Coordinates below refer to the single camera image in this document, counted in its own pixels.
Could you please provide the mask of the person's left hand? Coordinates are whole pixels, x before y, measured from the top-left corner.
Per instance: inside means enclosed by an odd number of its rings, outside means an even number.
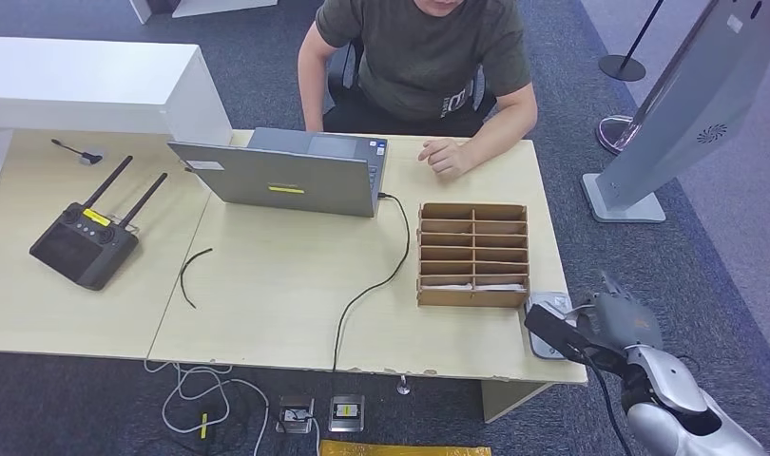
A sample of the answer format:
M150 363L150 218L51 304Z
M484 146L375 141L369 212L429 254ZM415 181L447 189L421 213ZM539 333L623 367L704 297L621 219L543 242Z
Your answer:
M470 151L452 139L426 141L417 159L425 162L441 180L460 178L476 166Z

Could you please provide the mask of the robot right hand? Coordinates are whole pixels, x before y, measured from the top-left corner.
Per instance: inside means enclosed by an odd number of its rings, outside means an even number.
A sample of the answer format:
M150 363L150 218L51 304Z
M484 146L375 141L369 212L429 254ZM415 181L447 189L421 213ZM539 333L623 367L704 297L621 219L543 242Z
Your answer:
M663 337L654 313L606 271L601 275L606 290L573 310L579 333L593 345L616 352L637 345L661 349Z

